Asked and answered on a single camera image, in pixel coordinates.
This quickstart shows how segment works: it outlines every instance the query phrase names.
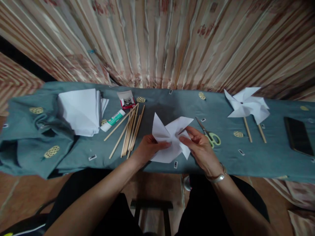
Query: black phone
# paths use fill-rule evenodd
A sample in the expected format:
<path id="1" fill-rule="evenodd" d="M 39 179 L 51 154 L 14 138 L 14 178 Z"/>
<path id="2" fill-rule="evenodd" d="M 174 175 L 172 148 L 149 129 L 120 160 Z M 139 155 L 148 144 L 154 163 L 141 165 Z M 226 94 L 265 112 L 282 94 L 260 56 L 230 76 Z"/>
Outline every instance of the black phone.
<path id="1" fill-rule="evenodd" d="M 314 152 L 309 141 L 305 124 L 302 121 L 284 117 L 285 128 L 288 133 L 290 147 L 298 152 L 309 156 L 314 156 Z"/>

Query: silver bracelet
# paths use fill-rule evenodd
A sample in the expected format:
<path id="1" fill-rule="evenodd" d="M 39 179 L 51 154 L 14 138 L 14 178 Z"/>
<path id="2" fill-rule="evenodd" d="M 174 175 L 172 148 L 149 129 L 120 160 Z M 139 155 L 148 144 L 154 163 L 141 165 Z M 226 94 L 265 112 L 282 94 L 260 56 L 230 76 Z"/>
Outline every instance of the silver bracelet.
<path id="1" fill-rule="evenodd" d="M 221 164 L 221 166 L 222 166 L 222 168 L 223 168 L 223 174 L 224 175 L 226 175 L 227 173 L 226 173 L 226 168 L 225 168 L 225 166 L 220 162 L 220 164 Z M 207 180 L 209 180 L 210 182 L 212 182 L 212 183 L 218 183 L 218 182 L 220 182 L 221 180 L 223 180 L 224 179 L 224 175 L 223 174 L 220 174 L 218 177 L 216 177 L 215 179 L 210 179 L 208 176 L 206 176 L 206 178 L 207 178 Z"/>

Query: white paper pinwheel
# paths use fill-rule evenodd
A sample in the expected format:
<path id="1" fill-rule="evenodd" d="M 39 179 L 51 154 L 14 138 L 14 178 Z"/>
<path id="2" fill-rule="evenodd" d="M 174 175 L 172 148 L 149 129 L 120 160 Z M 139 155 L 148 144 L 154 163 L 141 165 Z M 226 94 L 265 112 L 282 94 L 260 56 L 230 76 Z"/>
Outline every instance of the white paper pinwheel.
<path id="1" fill-rule="evenodd" d="M 171 146 L 167 149 L 158 151 L 151 159 L 151 161 L 171 163 L 181 153 L 183 153 L 185 158 L 188 159 L 190 149 L 181 141 L 179 141 L 178 138 L 181 136 L 185 136 L 190 139 L 187 131 L 185 131 L 184 129 L 193 120 L 194 119 L 181 116 L 168 125 L 164 126 L 160 118 L 155 113 L 152 134 L 158 143 L 166 141 L 171 143 Z"/>
<path id="2" fill-rule="evenodd" d="M 246 117 L 252 114 L 257 125 L 266 119 L 270 113 L 264 99 L 262 97 L 252 97 L 259 89 L 260 87 L 245 88 L 233 97 L 224 90 L 226 98 L 234 109 L 228 117 Z"/>

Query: hand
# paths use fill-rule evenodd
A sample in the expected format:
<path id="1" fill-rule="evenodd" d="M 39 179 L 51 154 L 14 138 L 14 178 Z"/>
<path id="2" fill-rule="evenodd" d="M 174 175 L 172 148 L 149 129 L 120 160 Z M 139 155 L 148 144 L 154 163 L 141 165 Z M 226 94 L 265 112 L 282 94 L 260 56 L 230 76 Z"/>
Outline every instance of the hand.
<path id="1" fill-rule="evenodd" d="M 180 137 L 179 140 L 191 149 L 197 164 L 207 176 L 219 176 L 223 169 L 208 138 L 191 126 L 187 126 L 186 130 L 191 140 L 185 137 Z"/>
<path id="2" fill-rule="evenodd" d="M 170 146 L 171 144 L 168 142 L 158 143 L 152 134 L 145 135 L 138 148 L 132 154 L 132 158 L 136 159 L 143 167 L 157 151 L 167 149 Z"/>

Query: embroidered patch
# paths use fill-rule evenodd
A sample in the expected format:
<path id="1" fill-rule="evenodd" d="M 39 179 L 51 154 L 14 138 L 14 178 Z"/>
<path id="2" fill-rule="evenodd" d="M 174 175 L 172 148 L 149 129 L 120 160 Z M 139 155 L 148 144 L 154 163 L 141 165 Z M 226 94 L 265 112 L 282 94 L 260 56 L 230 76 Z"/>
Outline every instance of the embroidered patch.
<path id="1" fill-rule="evenodd" d="M 288 178 L 288 176 L 287 176 L 287 175 L 277 177 L 277 179 L 287 179 L 287 178 Z"/>
<path id="2" fill-rule="evenodd" d="M 60 150 L 59 146 L 53 146 L 51 149 L 49 149 L 47 152 L 45 152 L 44 157 L 45 158 L 51 158 L 54 156 L 58 151 Z"/>
<path id="3" fill-rule="evenodd" d="M 301 110 L 309 110 L 306 106 L 300 106 Z"/>
<path id="4" fill-rule="evenodd" d="M 41 108 L 41 107 L 33 107 L 33 108 L 30 108 L 30 112 L 34 113 L 34 114 L 41 114 L 44 112 L 44 109 Z"/>
<path id="5" fill-rule="evenodd" d="M 200 93 L 199 93 L 199 97 L 200 97 L 202 100 L 205 100 L 205 99 L 206 99 L 206 96 L 203 94 L 203 92 L 200 92 Z"/>
<path id="6" fill-rule="evenodd" d="M 103 124 L 105 124 L 106 122 L 107 122 L 107 120 L 103 119 L 102 122 L 101 122 L 101 126 L 102 126 Z"/>
<path id="7" fill-rule="evenodd" d="M 137 97 L 137 102 L 145 102 L 145 98 L 144 97 Z"/>
<path id="8" fill-rule="evenodd" d="M 234 132 L 234 136 L 235 136 L 235 137 L 242 138 L 242 137 L 244 137 L 244 134 L 243 134 L 242 132 L 235 131 L 235 132 Z"/>

